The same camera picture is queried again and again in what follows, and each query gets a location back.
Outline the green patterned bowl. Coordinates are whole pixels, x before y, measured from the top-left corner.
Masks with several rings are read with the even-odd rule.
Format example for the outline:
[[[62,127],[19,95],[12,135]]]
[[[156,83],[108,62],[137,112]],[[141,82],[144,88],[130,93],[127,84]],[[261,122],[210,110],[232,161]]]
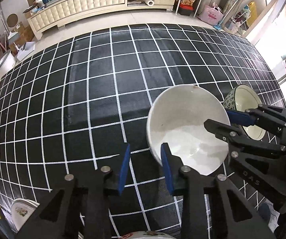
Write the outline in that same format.
[[[229,110],[245,112],[247,109],[256,109],[261,104],[261,100],[256,92],[245,84],[240,84],[232,89],[225,97],[223,106]],[[262,140],[266,131],[258,126],[243,127],[231,123],[232,126],[242,130],[243,134],[253,140]]]

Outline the plain white bowl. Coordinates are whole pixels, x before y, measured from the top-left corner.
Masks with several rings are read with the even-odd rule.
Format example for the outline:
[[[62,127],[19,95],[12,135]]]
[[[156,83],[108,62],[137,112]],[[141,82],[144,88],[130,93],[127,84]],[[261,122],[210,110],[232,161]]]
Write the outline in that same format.
[[[202,175],[214,173],[225,161],[228,145],[208,132],[208,119],[230,124],[220,101],[211,92],[191,84],[170,87],[154,101],[148,113],[146,137],[151,154],[161,162],[161,145]]]

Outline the white bowl floral outside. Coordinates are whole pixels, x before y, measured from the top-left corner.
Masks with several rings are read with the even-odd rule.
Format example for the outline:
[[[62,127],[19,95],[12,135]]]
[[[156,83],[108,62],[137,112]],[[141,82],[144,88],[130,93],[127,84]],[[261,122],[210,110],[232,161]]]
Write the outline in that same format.
[[[160,231],[136,231],[120,237],[120,239],[175,239]]]

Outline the black white grid tablecloth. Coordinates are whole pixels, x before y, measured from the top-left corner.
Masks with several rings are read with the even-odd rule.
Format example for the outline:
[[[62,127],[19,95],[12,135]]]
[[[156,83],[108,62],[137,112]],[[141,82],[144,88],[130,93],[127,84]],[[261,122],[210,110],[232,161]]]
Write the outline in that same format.
[[[272,71],[247,40],[177,24],[135,24],[75,36],[0,80],[0,211],[15,231],[15,199],[40,201],[60,177],[115,161],[131,146],[125,190],[110,204],[114,238],[130,231],[180,237],[182,198],[166,190],[146,140],[155,99],[193,84],[223,101],[237,85],[284,107]]]

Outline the pink gift bag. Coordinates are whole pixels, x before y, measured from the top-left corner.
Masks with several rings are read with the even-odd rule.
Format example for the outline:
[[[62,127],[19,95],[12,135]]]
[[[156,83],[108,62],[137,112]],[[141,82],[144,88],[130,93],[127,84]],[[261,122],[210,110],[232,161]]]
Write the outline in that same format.
[[[213,3],[211,6],[206,5],[199,15],[199,19],[209,25],[217,25],[223,18],[223,13],[220,7]]]

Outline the white paper roll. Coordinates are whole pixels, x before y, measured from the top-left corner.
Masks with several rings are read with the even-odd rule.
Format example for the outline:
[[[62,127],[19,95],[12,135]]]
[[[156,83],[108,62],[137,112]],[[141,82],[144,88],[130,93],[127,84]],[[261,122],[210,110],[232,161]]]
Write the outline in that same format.
[[[148,5],[149,7],[152,7],[154,5],[154,1],[153,0],[143,0],[146,5]]]

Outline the cream tufted tv cabinet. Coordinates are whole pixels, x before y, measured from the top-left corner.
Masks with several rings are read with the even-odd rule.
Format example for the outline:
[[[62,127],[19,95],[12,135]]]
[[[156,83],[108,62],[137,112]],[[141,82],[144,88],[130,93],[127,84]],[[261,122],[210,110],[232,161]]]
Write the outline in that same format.
[[[153,0],[154,5],[149,7],[144,1],[131,3],[128,0],[53,0],[43,9],[27,19],[36,39],[40,40],[44,31],[52,28],[61,28],[69,23],[84,18],[107,14],[111,12],[164,9],[172,11],[175,0]]]

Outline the white plastic basin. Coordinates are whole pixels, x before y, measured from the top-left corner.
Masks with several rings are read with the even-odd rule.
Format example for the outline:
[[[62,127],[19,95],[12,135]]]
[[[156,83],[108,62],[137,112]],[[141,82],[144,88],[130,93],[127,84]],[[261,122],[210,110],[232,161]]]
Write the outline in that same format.
[[[12,51],[6,51],[0,59],[0,77],[3,77],[16,65],[16,58],[12,55]]]

